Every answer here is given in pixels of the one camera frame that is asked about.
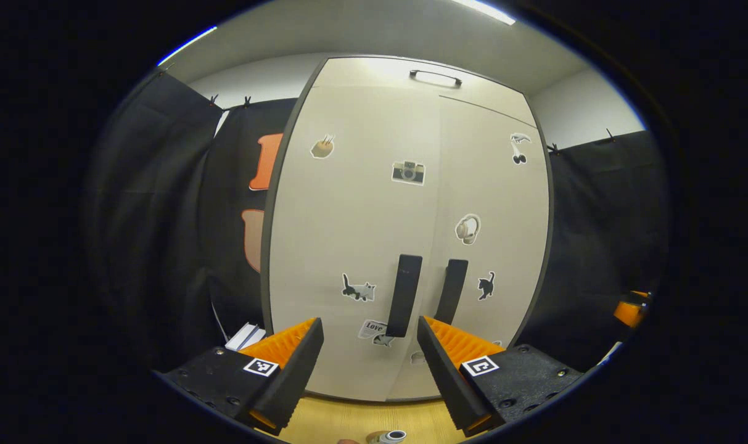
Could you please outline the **black backdrop cloth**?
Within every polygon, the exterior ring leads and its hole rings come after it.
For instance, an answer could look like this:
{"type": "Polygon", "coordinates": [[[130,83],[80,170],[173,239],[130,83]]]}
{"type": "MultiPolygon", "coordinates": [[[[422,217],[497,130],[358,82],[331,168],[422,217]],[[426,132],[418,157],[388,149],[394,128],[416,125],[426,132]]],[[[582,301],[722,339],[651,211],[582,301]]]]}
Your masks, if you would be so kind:
{"type": "MultiPolygon", "coordinates": [[[[102,306],[148,366],[165,371],[263,323],[243,251],[245,210],[264,210],[258,138],[279,134],[307,82],[233,76],[203,92],[164,72],[122,100],[81,193],[86,255],[102,306]]],[[[575,368],[627,332],[613,311],[654,290],[668,250],[667,190],[648,132],[549,155],[555,212],[548,275],[520,338],[575,368]]]]}

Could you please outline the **white cabinet door camera sticker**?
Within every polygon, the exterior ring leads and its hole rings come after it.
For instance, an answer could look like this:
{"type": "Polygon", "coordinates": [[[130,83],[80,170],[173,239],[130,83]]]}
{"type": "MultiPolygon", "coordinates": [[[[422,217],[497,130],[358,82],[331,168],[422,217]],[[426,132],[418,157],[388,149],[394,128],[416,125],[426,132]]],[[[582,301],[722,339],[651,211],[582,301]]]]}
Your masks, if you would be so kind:
{"type": "Polygon", "coordinates": [[[400,255],[431,251],[440,104],[401,88],[312,88],[284,136],[263,244],[273,332],[322,319],[307,391],[385,401],[410,341],[385,337],[400,255]]]}

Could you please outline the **white cabinet drawer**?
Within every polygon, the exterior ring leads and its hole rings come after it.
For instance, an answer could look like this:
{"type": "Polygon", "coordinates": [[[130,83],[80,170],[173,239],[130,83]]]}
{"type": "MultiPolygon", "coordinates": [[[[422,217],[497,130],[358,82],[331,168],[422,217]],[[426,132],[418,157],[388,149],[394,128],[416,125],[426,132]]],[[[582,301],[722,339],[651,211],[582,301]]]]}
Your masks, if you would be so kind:
{"type": "Polygon", "coordinates": [[[438,63],[368,56],[328,58],[318,70],[312,85],[314,87],[401,88],[430,92],[479,105],[485,109],[503,113],[521,123],[537,126],[534,114],[522,92],[484,76],[438,63]],[[460,88],[443,88],[413,81],[409,78],[410,70],[448,74],[462,79],[463,84],[460,88]]]}

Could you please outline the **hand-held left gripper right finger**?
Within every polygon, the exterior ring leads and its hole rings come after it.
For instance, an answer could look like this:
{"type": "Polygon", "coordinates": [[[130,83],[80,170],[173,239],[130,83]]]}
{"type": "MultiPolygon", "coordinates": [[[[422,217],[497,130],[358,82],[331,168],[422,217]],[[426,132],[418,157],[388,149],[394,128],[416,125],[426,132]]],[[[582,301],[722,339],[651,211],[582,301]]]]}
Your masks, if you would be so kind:
{"type": "Polygon", "coordinates": [[[417,340],[456,429],[510,427],[557,401],[585,374],[532,345],[503,348],[422,316],[417,340]]]}

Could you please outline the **white grey wooden cabinet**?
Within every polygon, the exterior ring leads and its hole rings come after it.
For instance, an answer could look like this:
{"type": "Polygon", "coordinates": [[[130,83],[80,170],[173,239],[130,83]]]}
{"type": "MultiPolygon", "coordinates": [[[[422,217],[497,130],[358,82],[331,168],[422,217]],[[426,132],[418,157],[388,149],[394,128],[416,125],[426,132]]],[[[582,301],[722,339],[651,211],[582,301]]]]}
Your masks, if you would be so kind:
{"type": "Polygon", "coordinates": [[[523,92],[422,60],[320,62],[277,150],[261,253],[268,329],[322,320],[307,391],[438,396],[423,317],[512,345],[548,267],[551,188],[523,92]]]}

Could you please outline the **white cabinet door headphones sticker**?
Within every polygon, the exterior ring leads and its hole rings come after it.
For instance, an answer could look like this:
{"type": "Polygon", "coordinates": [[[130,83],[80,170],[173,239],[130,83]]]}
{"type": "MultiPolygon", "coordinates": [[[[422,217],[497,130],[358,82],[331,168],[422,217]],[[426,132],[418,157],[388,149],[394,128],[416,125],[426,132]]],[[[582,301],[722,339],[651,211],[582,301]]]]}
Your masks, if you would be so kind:
{"type": "Polygon", "coordinates": [[[466,261],[452,325],[506,348],[539,286],[549,234],[542,136],[524,101],[440,98],[438,208],[414,317],[435,316],[451,260],[466,261]]]}

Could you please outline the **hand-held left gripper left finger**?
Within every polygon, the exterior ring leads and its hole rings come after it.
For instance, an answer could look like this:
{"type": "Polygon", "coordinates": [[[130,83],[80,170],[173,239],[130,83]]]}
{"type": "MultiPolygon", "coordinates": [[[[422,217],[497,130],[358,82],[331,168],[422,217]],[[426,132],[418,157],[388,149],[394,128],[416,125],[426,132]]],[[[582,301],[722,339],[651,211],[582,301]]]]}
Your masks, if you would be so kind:
{"type": "Polygon", "coordinates": [[[322,319],[309,318],[239,350],[214,347],[155,374],[230,421],[279,435],[304,396],[324,339],[322,319]]]}

